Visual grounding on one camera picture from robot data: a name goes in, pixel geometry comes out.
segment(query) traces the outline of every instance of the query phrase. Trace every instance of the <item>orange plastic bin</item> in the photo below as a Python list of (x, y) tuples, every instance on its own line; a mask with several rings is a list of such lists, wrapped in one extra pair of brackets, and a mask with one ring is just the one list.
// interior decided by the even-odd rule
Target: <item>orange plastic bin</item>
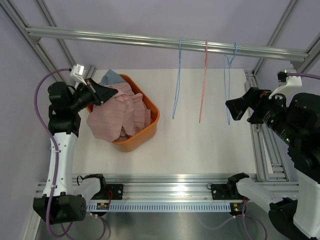
[[(130, 137), (125, 141), (113, 141), (112, 143), (118, 148), (119, 151), (128, 153), (139, 147), (144, 142), (152, 138), (157, 131), (157, 123), (160, 117), (160, 112), (157, 106), (146, 96), (140, 87), (128, 76), (120, 74), (120, 76), (130, 85), (134, 94), (141, 93), (143, 95), (142, 101), (144, 102), (147, 109), (151, 111), (151, 124), (138, 132), (136, 135)], [(87, 110), (89, 113), (93, 111), (93, 105), (89, 105)]]

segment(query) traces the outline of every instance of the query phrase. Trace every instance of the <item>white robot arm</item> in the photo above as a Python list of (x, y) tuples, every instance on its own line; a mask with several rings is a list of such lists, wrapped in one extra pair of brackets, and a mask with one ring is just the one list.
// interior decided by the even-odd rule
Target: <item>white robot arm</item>
[(84, 177), (82, 184), (75, 190), (72, 186), (74, 151), (81, 121), (78, 112), (90, 104), (101, 105), (118, 92), (97, 84), (91, 78), (83, 80), (83, 69), (78, 64), (70, 69), (71, 78), (79, 83), (74, 92), (70, 92), (65, 82), (55, 82), (48, 88), (51, 102), (48, 130), (55, 142), (51, 139), (46, 186), (42, 197), (33, 200), (33, 209), (44, 221), (48, 211), (50, 224), (83, 220), (86, 203), (93, 196), (107, 195), (107, 184), (102, 174)]
[(307, 240), (320, 238), (320, 96), (298, 93), (287, 107), (285, 95), (301, 86), (301, 79), (294, 75), (301, 74), (278, 74), (287, 89), (282, 86), (271, 92), (251, 87), (242, 97), (225, 104), (235, 121), (251, 108), (254, 112), (247, 121), (266, 124), (288, 145), (288, 155), (299, 175), (298, 200), (282, 198), (238, 174), (228, 184), (236, 185), (230, 188), (234, 194), (264, 209), (280, 233), (291, 240)]

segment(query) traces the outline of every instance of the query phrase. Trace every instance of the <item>metal floor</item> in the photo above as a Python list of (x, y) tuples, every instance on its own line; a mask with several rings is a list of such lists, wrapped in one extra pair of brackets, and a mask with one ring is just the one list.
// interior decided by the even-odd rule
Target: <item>metal floor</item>
[[(255, 215), (266, 225), (268, 239), (286, 240), (269, 221), (268, 215), (254, 203), (249, 203), (248, 214)], [(247, 240), (241, 218), (228, 222), (219, 230), (204, 228), (203, 224), (217, 227), (231, 216), (225, 212), (215, 213), (153, 213), (153, 212), (110, 212), (104, 218), (110, 226), (102, 240)], [(258, 223), (247, 219), (247, 227), (253, 239), (265, 239), (265, 233)], [(53, 225), (55, 233), (60, 233), (60, 225)], [(102, 224), (98, 219), (88, 216), (84, 221), (75, 222), (69, 234), (76, 240), (94, 240), (102, 233)], [(53, 240), (49, 236), (43, 221), (37, 232), (36, 240)]]

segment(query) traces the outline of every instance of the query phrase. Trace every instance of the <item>metal rail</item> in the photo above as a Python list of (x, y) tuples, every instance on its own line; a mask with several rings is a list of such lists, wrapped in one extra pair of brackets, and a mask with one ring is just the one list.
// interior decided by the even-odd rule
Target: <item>metal rail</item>
[(90, 65), (84, 74), (84, 79), (93, 78), (96, 73), (96, 70), (97, 69), (94, 65)]
[[(76, 188), (77, 174), (73, 174), (72, 187)], [(167, 176), (166, 180), (164, 177), (158, 178), (155, 176), (143, 177), (137, 181), (137, 177), (128, 176), (125, 178), (113, 178), (112, 175), (104, 174), (107, 183), (121, 183), (123, 184), (123, 196), (122, 200), (117, 202), (123, 203), (213, 203), (213, 202), (225, 202), (225, 203), (236, 203), (241, 200), (213, 200), (211, 191), (207, 189), (207, 183), (220, 183), (225, 184), (228, 179), (219, 179), (218, 177), (207, 178), (208, 176), (193, 177), (186, 175), (184, 181), (181, 181), (175, 176)], [(296, 199), (298, 197), (299, 184), (297, 182), (257, 182), (258, 185), (272, 191), (276, 194), (280, 194), (284, 197)], [(43, 190), (45, 189), (46, 182), (39, 182), (35, 197), (41, 198)]]
[[(27, 21), (24, 19), (23, 15), (20, 13), (16, 5), (10, 0), (0, 0), (0, 9), (7, 15), (9, 20), (12, 22), (14, 27), (18, 30), (21, 36), (24, 38), (26, 44), (30, 47), (33, 53), (37, 56), (39, 61), (45, 67), (48, 72), (57, 70), (57, 66), (53, 59), (49, 56), (45, 47), (36, 39), (33, 39), (26, 32), (26, 27), (28, 26)], [(53, 75), (56, 81), (65, 81), (60, 73)]]
[[(52, 17), (46, 3), (43, 0), (36, 0), (35, 3), (38, 5), (40, 12), (42, 13), (42, 15), (43, 15), (44, 19), (46, 20), (46, 22), (48, 23), (48, 25), (51, 27), (56, 27), (57, 24), (56, 24), (54, 18)], [(64, 56), (68, 60), (70, 66), (72, 67), (73, 65), (75, 65), (76, 61), (73, 58), (72, 54), (70, 53), (65, 41), (63, 41), (61, 39), (57, 39), (57, 42), (58, 42)]]
[[(298, 5), (299, 1), (300, 0), (291, 0), (289, 2), (286, 9), (284, 10), (284, 13), (280, 18), (280, 21), (276, 25), (268, 43), (266, 44), (267, 46), (273, 46), (277, 42), (287, 22), (289, 21), (292, 13), (294, 12), (296, 6)], [(261, 69), (264, 63), (265, 63), (265, 59), (260, 58), (256, 66), (254, 67), (254, 70), (253, 70), (254, 75), (256, 75), (259, 72), (259, 70)]]
[(309, 56), (304, 62), (291, 62), (298, 73), (307, 73), (320, 60), (320, 32), (307, 50)]
[[(164, 49), (179, 49), (180, 41), (179, 38), (139, 36), (50, 26), (29, 26), (25, 30), (32, 37), (83, 40)], [(181, 49), (184, 51), (204, 52), (205, 48), (206, 41), (203, 40), (183, 39), (181, 42)], [(233, 43), (208, 42), (208, 52), (210, 53), (233, 55), (235, 50)], [(238, 45), (236, 54), (243, 57), (278, 59), (300, 63), (309, 56), (305, 50), (252, 45)]]

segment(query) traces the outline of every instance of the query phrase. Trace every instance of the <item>pink towel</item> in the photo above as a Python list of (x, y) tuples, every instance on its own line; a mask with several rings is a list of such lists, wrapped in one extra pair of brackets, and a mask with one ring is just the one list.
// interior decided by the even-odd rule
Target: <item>pink towel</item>
[(118, 93), (96, 106), (86, 120), (96, 138), (110, 143), (124, 141), (150, 125), (151, 112), (142, 101), (141, 93), (134, 94), (127, 82), (106, 87), (117, 89)]

